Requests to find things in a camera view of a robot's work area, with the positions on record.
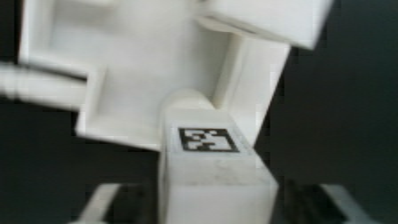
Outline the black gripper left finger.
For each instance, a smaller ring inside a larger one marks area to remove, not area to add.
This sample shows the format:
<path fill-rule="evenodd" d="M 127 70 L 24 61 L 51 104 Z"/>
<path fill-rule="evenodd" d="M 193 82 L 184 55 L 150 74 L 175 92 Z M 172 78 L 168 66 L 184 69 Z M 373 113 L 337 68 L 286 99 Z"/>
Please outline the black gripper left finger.
<path fill-rule="evenodd" d="M 101 184 L 69 224 L 156 224 L 150 186 L 145 183 Z"/>

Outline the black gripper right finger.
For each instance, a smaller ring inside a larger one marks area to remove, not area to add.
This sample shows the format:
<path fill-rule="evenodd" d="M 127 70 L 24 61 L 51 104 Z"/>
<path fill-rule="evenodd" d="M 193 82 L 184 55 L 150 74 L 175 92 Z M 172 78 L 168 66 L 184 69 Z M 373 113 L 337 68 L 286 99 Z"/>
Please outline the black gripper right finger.
<path fill-rule="evenodd" d="M 339 184 L 298 184 L 287 180 L 280 196 L 287 224 L 380 224 Z"/>

